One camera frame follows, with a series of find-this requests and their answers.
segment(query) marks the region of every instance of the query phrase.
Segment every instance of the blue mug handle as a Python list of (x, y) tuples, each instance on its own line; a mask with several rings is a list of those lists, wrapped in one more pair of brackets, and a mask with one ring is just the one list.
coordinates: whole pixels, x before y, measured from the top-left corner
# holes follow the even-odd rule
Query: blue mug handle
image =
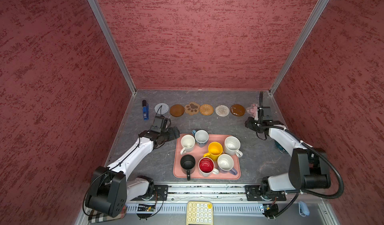
[(233, 175), (237, 175), (237, 171), (236, 171), (236, 169), (235, 168), (232, 168), (231, 170), (229, 170), (229, 172), (231, 173), (231, 174), (233, 174)]

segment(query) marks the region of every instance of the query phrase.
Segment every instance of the blue mug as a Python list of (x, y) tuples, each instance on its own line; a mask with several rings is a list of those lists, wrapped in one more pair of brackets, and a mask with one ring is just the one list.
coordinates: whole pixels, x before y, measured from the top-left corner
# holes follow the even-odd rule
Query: blue mug
[(217, 158), (217, 165), (220, 173), (231, 173), (237, 175), (237, 170), (233, 167), (234, 161), (228, 154), (222, 154)]
[(199, 147), (204, 147), (209, 139), (208, 132), (204, 130), (199, 130), (196, 132), (196, 130), (192, 131), (193, 136), (195, 136), (196, 143)]

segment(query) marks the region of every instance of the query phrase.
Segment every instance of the red wall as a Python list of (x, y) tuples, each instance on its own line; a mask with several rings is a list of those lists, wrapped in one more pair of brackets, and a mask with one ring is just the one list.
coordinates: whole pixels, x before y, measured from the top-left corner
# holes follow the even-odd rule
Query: red wall
[(129, 88), (86, 0), (0, 0), (1, 224), (72, 225)]
[(330, 0), (275, 93), (289, 128), (341, 172), (331, 203), (345, 225), (384, 221), (383, 11), (384, 0)]
[(317, 0), (98, 0), (139, 89), (269, 89)]

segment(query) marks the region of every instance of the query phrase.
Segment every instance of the yellow calculator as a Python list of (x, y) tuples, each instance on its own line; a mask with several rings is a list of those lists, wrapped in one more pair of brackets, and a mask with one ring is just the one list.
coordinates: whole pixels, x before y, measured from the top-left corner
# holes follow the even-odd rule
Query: yellow calculator
[(210, 202), (189, 202), (186, 225), (214, 224), (214, 208)]

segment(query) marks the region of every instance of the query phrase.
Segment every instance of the pink tray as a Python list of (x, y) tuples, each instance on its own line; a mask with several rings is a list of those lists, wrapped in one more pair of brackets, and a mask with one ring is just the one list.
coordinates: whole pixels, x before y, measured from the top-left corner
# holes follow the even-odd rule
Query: pink tray
[(181, 139), (185, 135), (187, 135), (187, 134), (185, 134), (185, 133), (180, 134), (180, 137), (177, 139), (177, 143), (176, 143), (175, 162), (173, 165), (173, 175), (175, 175), (175, 177), (187, 178), (187, 175), (185, 173), (183, 173), (183, 169), (181, 168), (180, 160), (181, 160), (182, 156), (184, 156), (186, 154), (190, 154), (190, 155), (194, 156), (195, 160), (196, 160), (195, 171), (193, 173), (191, 173), (191, 178), (233, 179), (233, 180), (240, 178), (241, 172), (240, 172), (239, 158), (236, 155), (231, 156), (233, 158), (234, 163), (235, 163), (233, 167), (237, 170), (236, 176), (231, 174), (231, 173), (219, 173), (217, 175), (212, 173), (211, 175), (209, 175), (209, 177), (203, 177), (199, 173), (198, 163), (199, 163), (200, 159), (203, 157), (203, 155), (208, 152), (208, 145), (211, 142), (218, 142), (222, 146), (224, 146), (225, 139), (227, 137), (230, 137), (231, 135), (210, 134), (208, 142), (204, 147), (199, 147), (197, 144), (195, 144), (195, 147), (191, 152), (186, 152), (185, 154), (180, 155), (180, 151), (183, 148), (181, 146)]

